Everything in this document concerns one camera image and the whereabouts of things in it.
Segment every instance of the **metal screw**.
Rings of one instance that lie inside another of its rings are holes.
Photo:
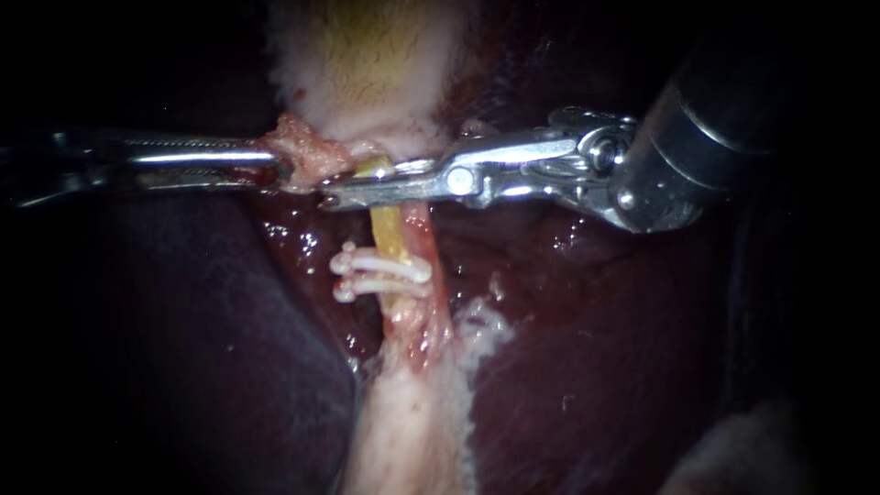
[[[617,191],[617,204],[624,210],[632,210],[635,206],[635,196],[628,189]]]
[[[456,196],[468,194],[474,187],[474,174],[468,169],[454,168],[446,175],[446,187]]]

